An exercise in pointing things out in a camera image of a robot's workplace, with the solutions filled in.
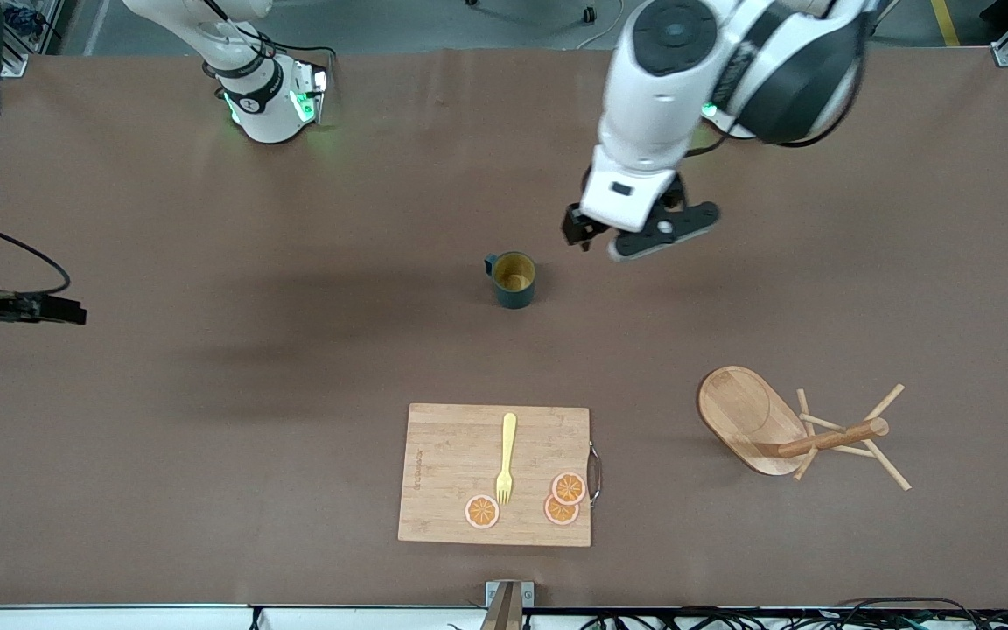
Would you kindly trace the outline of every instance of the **cutting board handle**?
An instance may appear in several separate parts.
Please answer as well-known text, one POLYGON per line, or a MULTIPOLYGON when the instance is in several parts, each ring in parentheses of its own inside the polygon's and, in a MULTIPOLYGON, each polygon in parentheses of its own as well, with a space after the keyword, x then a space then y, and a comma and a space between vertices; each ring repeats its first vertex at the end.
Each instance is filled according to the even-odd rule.
POLYGON ((586 488, 589 489, 589 507, 594 509, 597 498, 601 496, 601 456, 597 448, 589 443, 589 462, 586 463, 586 488))

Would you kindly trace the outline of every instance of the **wooden cutting board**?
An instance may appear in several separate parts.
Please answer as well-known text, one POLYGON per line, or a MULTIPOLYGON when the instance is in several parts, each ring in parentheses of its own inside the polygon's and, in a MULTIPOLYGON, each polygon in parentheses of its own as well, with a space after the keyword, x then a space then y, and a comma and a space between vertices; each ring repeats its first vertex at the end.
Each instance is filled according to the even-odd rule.
POLYGON ((571 525, 554 525, 543 515, 551 480, 564 472, 585 478, 588 463, 589 409, 411 404, 399 539, 589 547, 588 500, 571 525), (501 506, 495 526, 476 529, 465 520, 465 506, 477 494, 496 496, 508 411, 516 414, 512 499, 501 506))

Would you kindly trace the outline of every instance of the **orange slice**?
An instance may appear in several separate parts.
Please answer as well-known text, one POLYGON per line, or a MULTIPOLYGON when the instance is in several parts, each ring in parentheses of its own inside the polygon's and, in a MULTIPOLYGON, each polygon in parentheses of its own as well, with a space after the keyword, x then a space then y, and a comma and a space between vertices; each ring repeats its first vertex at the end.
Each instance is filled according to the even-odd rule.
POLYGON ((551 482, 551 497, 563 506, 577 506, 586 498, 586 480, 579 474, 560 474, 551 482))
POLYGON ((563 506, 562 503, 555 501, 554 495, 549 495, 547 502, 543 503, 543 514, 554 525, 571 525, 572 522, 578 520, 581 507, 577 505, 563 506))
POLYGON ((469 525, 477 529, 488 529, 496 525, 496 521, 501 517, 501 507, 497 505, 496 499, 487 494, 478 494, 465 505, 465 520, 469 525))

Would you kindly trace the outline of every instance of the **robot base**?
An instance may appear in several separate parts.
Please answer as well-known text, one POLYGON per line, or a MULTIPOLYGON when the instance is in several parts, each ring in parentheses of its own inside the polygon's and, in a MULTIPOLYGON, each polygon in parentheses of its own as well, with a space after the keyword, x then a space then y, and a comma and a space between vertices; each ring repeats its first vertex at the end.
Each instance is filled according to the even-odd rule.
POLYGON ((253 100, 225 96, 232 110, 233 123, 239 124, 252 140, 267 144, 287 141, 305 125, 317 123, 325 99, 324 68, 297 61, 283 53, 275 55, 275 64, 279 65, 285 81, 261 111, 248 111, 259 107, 253 100))

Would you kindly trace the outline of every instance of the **fork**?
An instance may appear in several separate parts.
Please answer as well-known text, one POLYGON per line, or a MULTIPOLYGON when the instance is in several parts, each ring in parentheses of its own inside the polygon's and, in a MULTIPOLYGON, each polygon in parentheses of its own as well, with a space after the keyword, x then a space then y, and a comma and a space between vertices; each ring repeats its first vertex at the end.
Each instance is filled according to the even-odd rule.
POLYGON ((496 502, 502 506, 512 498, 512 446, 515 444, 515 414, 504 414, 504 456, 501 474, 496 476, 496 502))

